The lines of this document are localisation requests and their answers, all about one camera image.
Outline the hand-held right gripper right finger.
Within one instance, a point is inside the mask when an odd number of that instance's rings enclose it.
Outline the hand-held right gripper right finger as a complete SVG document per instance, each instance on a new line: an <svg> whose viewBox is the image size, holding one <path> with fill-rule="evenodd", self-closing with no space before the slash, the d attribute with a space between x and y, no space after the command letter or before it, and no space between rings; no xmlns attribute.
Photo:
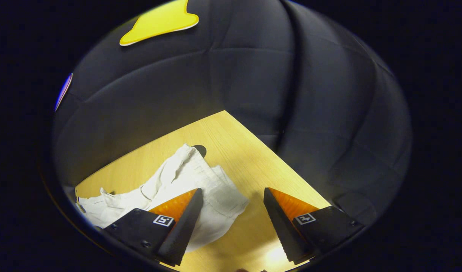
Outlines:
<svg viewBox="0 0 462 272"><path fill-rule="evenodd" d="M334 206L317 208L271 187L265 208L288 261L317 262L364 229L364 224Z"/></svg>

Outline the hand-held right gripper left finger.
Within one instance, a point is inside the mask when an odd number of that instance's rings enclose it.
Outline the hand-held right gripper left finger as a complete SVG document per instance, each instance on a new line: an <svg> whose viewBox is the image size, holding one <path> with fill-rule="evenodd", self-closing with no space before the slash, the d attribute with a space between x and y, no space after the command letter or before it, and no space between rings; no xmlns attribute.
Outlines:
<svg viewBox="0 0 462 272"><path fill-rule="evenodd" d="M202 207L202 189L192 189L151 210L132 209L104 233L148 260L179 266Z"/></svg>

